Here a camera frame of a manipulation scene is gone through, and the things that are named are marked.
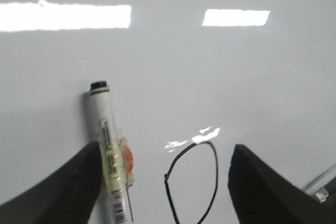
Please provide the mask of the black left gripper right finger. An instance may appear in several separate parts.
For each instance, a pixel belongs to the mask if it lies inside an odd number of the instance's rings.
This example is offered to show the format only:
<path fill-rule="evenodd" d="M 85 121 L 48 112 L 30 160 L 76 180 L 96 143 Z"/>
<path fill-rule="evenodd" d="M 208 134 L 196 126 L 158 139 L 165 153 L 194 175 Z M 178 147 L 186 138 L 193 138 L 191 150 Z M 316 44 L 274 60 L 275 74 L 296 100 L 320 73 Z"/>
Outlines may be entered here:
<path fill-rule="evenodd" d="M 228 190 L 239 223 L 335 223 L 335 210 L 291 184 L 243 144 L 234 147 Z"/>

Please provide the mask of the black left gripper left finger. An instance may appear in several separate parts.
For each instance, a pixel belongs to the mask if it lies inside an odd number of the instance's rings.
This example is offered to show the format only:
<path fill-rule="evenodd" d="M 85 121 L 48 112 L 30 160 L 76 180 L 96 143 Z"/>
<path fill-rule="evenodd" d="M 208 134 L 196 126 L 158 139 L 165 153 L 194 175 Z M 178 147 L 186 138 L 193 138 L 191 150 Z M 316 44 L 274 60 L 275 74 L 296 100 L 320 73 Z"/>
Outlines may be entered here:
<path fill-rule="evenodd" d="M 91 142 L 37 185 L 1 204 L 1 223 L 88 223 L 101 180 L 100 148 Z"/>

